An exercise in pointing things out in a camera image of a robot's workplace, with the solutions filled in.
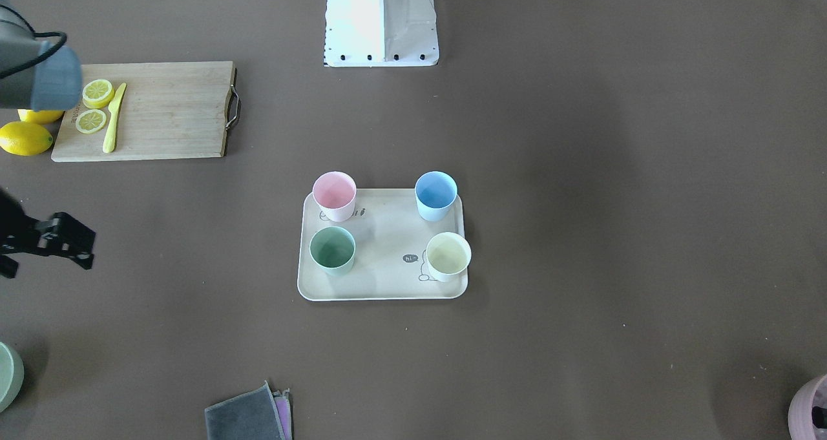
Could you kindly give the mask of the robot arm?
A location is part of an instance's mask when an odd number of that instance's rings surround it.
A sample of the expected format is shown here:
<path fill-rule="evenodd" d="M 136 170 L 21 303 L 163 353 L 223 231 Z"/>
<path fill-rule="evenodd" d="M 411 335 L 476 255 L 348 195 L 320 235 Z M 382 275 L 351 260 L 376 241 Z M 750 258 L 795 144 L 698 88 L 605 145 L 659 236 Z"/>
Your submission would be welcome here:
<path fill-rule="evenodd" d="M 1 0 L 1 92 L 3 109 L 70 110 L 80 102 L 79 58 L 65 32 L 38 32 L 11 1 Z M 83 269 L 94 263 L 96 234 L 68 213 L 38 221 L 6 191 L 1 193 L 1 273 L 17 275 L 15 253 L 64 257 Z"/>

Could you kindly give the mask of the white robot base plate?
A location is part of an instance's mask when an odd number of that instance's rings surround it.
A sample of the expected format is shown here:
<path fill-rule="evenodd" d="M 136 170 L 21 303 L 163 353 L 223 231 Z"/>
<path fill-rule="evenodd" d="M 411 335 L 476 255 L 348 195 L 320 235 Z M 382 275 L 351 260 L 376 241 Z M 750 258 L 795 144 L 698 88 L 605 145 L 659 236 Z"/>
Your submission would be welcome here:
<path fill-rule="evenodd" d="M 438 64 L 434 0 L 327 0 L 327 67 L 429 67 Z"/>

